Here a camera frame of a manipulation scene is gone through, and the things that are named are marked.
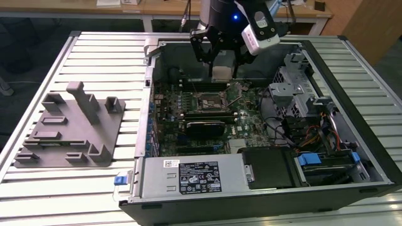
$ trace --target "desk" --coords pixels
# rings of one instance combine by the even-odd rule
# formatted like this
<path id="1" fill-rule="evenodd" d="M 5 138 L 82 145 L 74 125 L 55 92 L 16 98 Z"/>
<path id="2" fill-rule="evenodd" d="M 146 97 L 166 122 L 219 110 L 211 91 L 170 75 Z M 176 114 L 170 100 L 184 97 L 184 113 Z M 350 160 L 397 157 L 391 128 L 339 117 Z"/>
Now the desk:
<path id="1" fill-rule="evenodd" d="M 182 19 L 187 0 L 142 0 L 139 5 L 119 8 L 98 8 L 96 0 L 0 0 L 0 16 L 40 18 L 142 19 L 146 32 L 152 32 L 152 20 Z M 319 35 L 333 17 L 331 12 L 313 10 L 314 0 L 307 6 L 294 6 L 297 22 L 313 23 L 310 35 Z M 199 20 L 200 0 L 191 2 L 192 20 Z M 281 8 L 275 21 L 290 21 L 290 13 Z"/>

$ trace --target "aluminum slotted table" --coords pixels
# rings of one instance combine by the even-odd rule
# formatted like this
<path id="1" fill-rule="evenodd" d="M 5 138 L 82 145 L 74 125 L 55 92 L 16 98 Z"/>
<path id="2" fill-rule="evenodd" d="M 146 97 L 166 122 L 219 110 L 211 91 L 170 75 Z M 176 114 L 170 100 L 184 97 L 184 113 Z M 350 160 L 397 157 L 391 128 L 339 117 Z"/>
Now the aluminum slotted table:
<path id="1" fill-rule="evenodd" d="M 136 225 L 120 210 L 112 194 L 115 175 L 134 167 L 138 120 L 144 104 L 144 50 L 158 38 L 186 37 L 186 34 L 178 33 L 72 33 L 0 154 L 3 226 Z M 283 39 L 311 41 L 402 169 L 402 102 L 349 41 L 335 36 L 287 36 Z M 115 96 L 126 100 L 114 162 L 104 168 L 17 169 L 12 166 L 13 157 L 44 110 L 42 99 L 50 91 L 60 93 L 64 99 L 72 98 L 64 91 L 70 81 L 83 81 L 87 93 L 94 93 L 96 98 Z M 318 86 L 326 93 L 321 81 Z M 128 193 L 130 187 L 120 187 L 119 194 Z M 298 226 L 401 225 L 401 211 L 399 191 L 362 200 L 338 211 L 191 225 L 289 225 L 290 222 Z"/>

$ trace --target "table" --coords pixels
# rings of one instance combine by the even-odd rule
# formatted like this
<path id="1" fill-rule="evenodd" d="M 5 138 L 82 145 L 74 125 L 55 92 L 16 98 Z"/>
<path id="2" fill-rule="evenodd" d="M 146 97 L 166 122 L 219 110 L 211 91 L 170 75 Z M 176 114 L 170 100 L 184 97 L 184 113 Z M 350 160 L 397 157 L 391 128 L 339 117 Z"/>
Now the table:
<path id="1" fill-rule="evenodd" d="M 114 177 L 134 167 L 136 131 L 142 108 L 142 87 L 147 75 L 144 44 L 151 38 L 184 39 L 178 33 L 83 32 L 68 38 L 50 73 L 22 117 L 0 154 L 0 224 L 1 226 L 103 225 L 138 226 L 119 209 L 114 194 Z M 402 103 L 367 62 L 347 41 L 337 36 L 294 36 L 307 39 L 317 48 L 353 103 L 365 117 L 391 158 L 402 168 Z M 114 162 L 104 168 L 19 169 L 11 163 L 27 134 L 44 110 L 40 102 L 48 92 L 66 95 L 70 81 L 91 83 L 87 93 L 102 99 L 116 96 L 126 100 Z M 119 189 L 127 195 L 130 188 Z M 194 226 L 350 226 L 401 225 L 401 191 L 365 199 L 338 211 L 247 218 Z"/>
<path id="2" fill-rule="evenodd" d="M 152 20 L 180 20 L 186 0 L 142 0 L 139 5 L 122 5 L 119 8 L 96 8 L 96 0 L 0 0 L 0 16 L 40 18 L 92 18 L 142 19 L 146 32 L 152 32 Z M 306 6 L 294 6 L 297 22 L 311 23 L 310 35 L 319 35 L 333 13 L 313 10 L 314 0 Z M 191 3 L 192 20 L 199 20 L 200 0 Z M 290 13 L 281 8 L 275 21 L 290 21 Z"/>

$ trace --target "sticker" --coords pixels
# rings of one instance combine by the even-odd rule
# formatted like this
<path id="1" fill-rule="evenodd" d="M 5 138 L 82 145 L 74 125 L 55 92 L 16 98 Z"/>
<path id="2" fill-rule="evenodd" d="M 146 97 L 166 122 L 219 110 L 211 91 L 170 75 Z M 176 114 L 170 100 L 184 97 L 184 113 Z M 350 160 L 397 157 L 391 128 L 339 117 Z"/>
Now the sticker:
<path id="1" fill-rule="evenodd" d="M 180 160 L 163 160 L 163 167 L 171 168 L 171 167 L 179 167 Z"/>
<path id="2" fill-rule="evenodd" d="M 179 164 L 179 186 L 182 194 L 222 192 L 218 162 Z"/>

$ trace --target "motherboard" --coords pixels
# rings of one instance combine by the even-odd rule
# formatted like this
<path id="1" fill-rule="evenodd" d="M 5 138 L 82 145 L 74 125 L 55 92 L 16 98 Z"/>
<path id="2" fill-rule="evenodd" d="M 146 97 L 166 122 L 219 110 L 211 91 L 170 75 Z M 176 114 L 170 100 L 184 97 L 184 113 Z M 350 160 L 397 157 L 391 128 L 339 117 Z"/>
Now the motherboard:
<path id="1" fill-rule="evenodd" d="M 263 88 L 246 81 L 155 84 L 160 157 L 270 146 L 259 114 Z"/>

